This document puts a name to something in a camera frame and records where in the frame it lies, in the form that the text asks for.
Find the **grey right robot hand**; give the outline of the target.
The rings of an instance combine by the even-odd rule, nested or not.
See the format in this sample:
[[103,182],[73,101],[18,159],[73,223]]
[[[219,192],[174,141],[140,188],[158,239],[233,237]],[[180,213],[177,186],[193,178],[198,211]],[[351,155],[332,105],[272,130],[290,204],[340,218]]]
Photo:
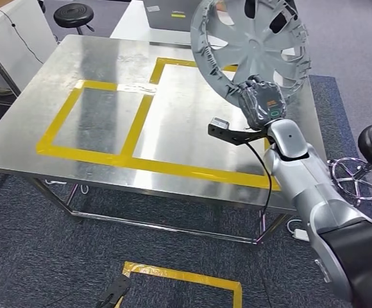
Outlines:
[[257,76],[238,84],[238,105],[253,130],[264,130],[269,123],[286,116],[287,104],[276,83]]

